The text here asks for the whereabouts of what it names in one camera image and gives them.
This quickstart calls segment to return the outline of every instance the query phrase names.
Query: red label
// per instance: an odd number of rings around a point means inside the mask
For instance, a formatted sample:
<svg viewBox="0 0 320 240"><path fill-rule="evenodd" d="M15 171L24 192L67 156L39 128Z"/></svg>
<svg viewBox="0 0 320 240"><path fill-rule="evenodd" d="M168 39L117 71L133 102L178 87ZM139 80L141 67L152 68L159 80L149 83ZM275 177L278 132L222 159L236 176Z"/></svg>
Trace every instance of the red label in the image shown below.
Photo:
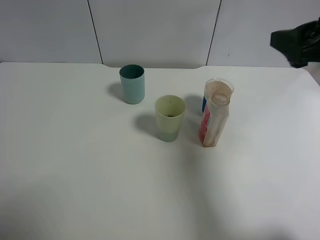
<svg viewBox="0 0 320 240"><path fill-rule="evenodd" d="M208 109L208 104L205 106L203 115L202 115L202 121L201 121L201 126L200 126L200 130L199 130L199 138L201 143L204 142L205 140L205 136L208 130L208 124L210 121L210 111Z"/></svg>

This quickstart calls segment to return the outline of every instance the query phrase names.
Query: tabletop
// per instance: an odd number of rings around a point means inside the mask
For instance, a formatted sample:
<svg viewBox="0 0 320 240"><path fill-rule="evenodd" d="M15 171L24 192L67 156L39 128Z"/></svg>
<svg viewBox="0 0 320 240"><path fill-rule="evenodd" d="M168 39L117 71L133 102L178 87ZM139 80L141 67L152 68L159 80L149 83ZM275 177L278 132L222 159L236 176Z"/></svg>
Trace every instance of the tabletop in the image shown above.
<svg viewBox="0 0 320 240"><path fill-rule="evenodd" d="M204 86L234 86L216 147L198 139ZM154 104L184 99L178 139ZM318 240L320 87L302 69L0 63L0 239Z"/></svg>

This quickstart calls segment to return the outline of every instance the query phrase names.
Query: white surface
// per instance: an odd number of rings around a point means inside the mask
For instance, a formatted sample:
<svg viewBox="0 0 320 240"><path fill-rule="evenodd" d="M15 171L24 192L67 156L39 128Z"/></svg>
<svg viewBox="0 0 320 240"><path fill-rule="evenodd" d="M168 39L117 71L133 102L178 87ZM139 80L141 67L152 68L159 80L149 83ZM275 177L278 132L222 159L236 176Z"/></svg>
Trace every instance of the white surface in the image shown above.
<svg viewBox="0 0 320 240"><path fill-rule="evenodd" d="M137 105L111 91L118 71L0 64L0 239L319 239L320 87L306 71L146 69ZM203 148L214 77L234 93L218 145ZM155 137L166 94L187 106L173 143Z"/></svg>
<svg viewBox="0 0 320 240"><path fill-rule="evenodd" d="M315 21L319 0L222 0L208 65L288 67L271 33Z"/></svg>
<svg viewBox="0 0 320 240"><path fill-rule="evenodd" d="M0 62L101 63L87 0L1 0Z"/></svg>
<svg viewBox="0 0 320 240"><path fill-rule="evenodd" d="M103 63L206 65L220 0L90 0Z"/></svg>

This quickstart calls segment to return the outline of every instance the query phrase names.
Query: plastic cup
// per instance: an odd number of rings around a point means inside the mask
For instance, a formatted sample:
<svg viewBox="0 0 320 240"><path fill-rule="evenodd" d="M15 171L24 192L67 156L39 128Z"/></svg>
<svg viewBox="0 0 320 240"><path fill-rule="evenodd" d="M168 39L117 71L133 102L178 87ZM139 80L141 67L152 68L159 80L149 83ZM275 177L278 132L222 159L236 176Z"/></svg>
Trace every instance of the plastic cup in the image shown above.
<svg viewBox="0 0 320 240"><path fill-rule="evenodd" d="M234 92L234 86L227 80L221 78L212 78L205 83L202 102L202 112L205 111L207 100L212 97L214 92L219 91L231 97Z"/></svg>
<svg viewBox="0 0 320 240"><path fill-rule="evenodd" d="M120 69L124 99L129 104L138 104L145 98L145 70L139 65L127 65Z"/></svg>
<svg viewBox="0 0 320 240"><path fill-rule="evenodd" d="M162 96L155 102L155 121L162 141L177 139L185 109L185 102L174 95Z"/></svg>

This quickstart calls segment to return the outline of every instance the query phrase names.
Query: light green cup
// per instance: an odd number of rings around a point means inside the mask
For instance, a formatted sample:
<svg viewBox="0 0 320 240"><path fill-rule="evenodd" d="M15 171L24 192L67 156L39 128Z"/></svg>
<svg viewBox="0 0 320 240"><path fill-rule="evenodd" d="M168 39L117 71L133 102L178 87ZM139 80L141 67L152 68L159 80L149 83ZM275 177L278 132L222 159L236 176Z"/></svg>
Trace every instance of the light green cup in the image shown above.
<svg viewBox="0 0 320 240"><path fill-rule="evenodd" d="M155 102L155 121L162 141L177 139L185 108L184 101L174 95L162 96Z"/></svg>

